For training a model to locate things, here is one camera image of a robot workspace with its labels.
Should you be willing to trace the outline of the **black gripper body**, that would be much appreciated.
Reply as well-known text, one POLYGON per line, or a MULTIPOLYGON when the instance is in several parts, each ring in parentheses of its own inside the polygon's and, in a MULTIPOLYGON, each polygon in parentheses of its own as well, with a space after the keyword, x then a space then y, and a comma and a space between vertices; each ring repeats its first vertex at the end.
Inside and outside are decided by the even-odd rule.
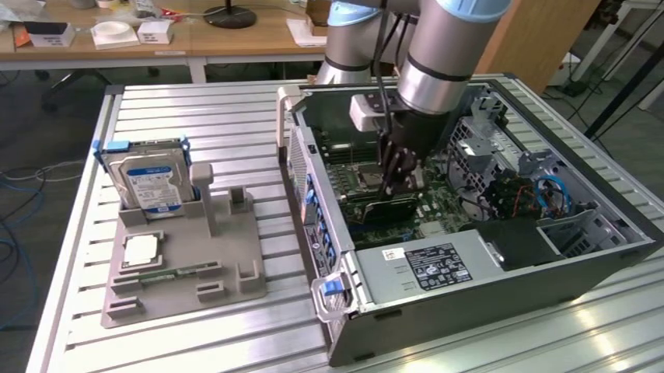
POLYGON ((451 113, 429 115, 416 110, 397 112, 389 135, 397 151, 407 150, 419 159, 425 159, 439 145, 451 116, 451 113))

